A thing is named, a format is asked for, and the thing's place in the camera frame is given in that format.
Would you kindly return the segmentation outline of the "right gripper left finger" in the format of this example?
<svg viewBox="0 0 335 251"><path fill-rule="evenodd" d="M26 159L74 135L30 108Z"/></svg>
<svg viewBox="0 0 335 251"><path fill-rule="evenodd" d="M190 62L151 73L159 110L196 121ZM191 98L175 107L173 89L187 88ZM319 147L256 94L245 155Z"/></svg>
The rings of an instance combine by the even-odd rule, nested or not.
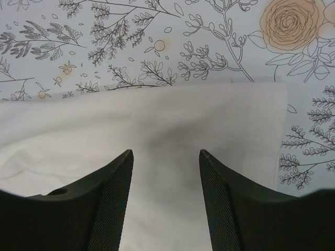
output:
<svg viewBox="0 0 335 251"><path fill-rule="evenodd" d="M126 150L47 195L1 191L1 250L119 250L132 170Z"/></svg>

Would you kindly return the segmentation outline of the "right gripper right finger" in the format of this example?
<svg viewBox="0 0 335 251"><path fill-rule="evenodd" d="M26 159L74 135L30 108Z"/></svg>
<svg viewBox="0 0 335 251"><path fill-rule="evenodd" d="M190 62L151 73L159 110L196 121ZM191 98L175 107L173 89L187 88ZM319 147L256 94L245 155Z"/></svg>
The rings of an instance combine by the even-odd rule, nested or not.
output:
<svg viewBox="0 0 335 251"><path fill-rule="evenodd" d="M212 250L334 250L334 190L277 192L207 150L199 170Z"/></svg>

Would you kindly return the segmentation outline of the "white t-shirt red print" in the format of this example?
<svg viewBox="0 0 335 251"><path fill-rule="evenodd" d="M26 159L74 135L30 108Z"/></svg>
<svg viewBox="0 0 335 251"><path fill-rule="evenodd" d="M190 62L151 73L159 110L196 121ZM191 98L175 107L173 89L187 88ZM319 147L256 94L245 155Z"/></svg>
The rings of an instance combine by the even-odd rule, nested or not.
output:
<svg viewBox="0 0 335 251"><path fill-rule="evenodd" d="M1 102L1 188L47 194L134 154L121 250L211 250L199 174L205 149L273 188L284 83L151 87Z"/></svg>

